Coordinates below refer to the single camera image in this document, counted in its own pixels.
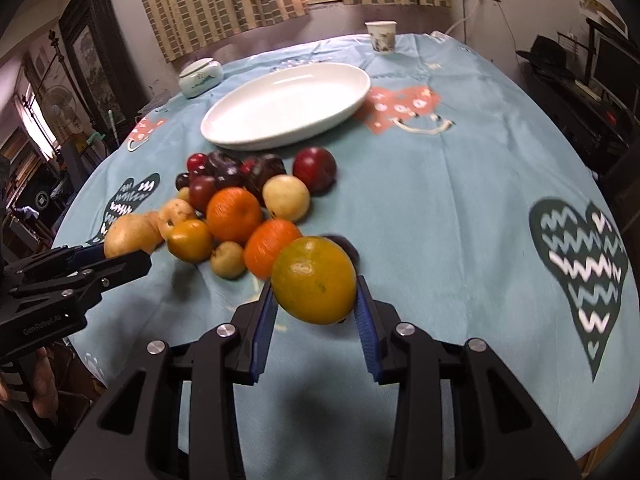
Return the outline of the left hand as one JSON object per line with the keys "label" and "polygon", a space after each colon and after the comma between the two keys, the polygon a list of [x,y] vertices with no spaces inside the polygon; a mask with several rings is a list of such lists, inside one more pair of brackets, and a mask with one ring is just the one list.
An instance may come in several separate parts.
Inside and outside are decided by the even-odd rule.
{"label": "left hand", "polygon": [[32,375],[32,408],[40,418],[52,418],[58,410],[58,389],[46,348],[37,350],[38,360]]}

